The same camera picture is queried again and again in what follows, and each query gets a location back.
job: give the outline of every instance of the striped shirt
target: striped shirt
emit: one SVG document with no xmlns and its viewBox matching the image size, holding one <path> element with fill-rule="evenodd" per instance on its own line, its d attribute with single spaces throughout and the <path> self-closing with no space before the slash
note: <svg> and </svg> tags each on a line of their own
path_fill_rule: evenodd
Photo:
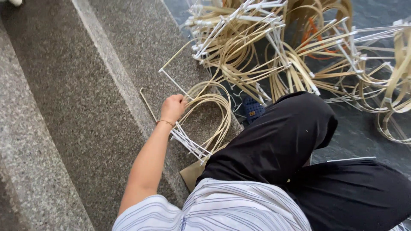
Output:
<svg viewBox="0 0 411 231">
<path fill-rule="evenodd" d="M 183 209 L 161 195 L 128 208 L 113 231 L 311 231 L 304 213 L 282 189 L 251 181 L 202 180 Z"/>
</svg>

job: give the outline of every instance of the bracelet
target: bracelet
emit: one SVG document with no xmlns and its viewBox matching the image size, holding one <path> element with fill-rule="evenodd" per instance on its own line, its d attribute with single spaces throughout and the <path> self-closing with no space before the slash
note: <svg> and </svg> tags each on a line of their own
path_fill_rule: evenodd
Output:
<svg viewBox="0 0 411 231">
<path fill-rule="evenodd" d="M 158 121 L 157 121 L 157 124 L 158 124 L 159 122 L 161 122 L 161 121 L 168 123 L 168 124 L 171 125 L 172 127 L 175 126 L 175 124 L 172 124 L 172 123 L 170 123 L 169 121 L 166 121 L 166 120 L 158 120 Z"/>
</svg>

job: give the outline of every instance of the person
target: person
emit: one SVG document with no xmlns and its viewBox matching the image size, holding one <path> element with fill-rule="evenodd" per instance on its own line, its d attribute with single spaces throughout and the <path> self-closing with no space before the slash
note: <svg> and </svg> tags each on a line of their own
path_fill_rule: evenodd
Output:
<svg viewBox="0 0 411 231">
<path fill-rule="evenodd" d="M 374 160 L 303 167 L 337 128 L 307 92 L 285 95 L 213 154 L 182 210 L 157 195 L 170 130 L 186 102 L 173 95 L 138 154 L 113 231 L 386 231 L 411 215 L 411 182 Z"/>
</svg>

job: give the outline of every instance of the hand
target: hand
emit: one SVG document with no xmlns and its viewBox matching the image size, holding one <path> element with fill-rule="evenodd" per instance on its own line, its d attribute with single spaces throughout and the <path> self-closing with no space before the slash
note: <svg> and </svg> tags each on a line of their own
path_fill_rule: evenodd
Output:
<svg viewBox="0 0 411 231">
<path fill-rule="evenodd" d="M 184 100 L 183 95 L 172 95 L 168 97 L 161 107 L 160 120 L 175 124 L 184 113 L 186 105 L 187 101 Z"/>
</svg>

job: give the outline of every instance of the stone stair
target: stone stair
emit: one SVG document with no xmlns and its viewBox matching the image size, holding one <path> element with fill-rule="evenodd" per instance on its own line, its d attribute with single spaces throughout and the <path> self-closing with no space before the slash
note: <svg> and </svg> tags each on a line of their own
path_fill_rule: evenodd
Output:
<svg viewBox="0 0 411 231">
<path fill-rule="evenodd" d="M 158 70 L 185 39 L 161 0 L 27 0 L 4 5 L 2 23 L 0 231 L 110 230 L 155 126 L 139 90 L 156 115 L 181 93 Z M 189 49 L 167 72 L 185 90 L 210 78 Z M 217 127 L 215 109 L 187 121 L 193 140 Z M 233 119 L 227 139 L 239 131 Z M 178 172 L 194 161 L 170 142 L 158 193 L 176 206 L 188 196 Z"/>
</svg>

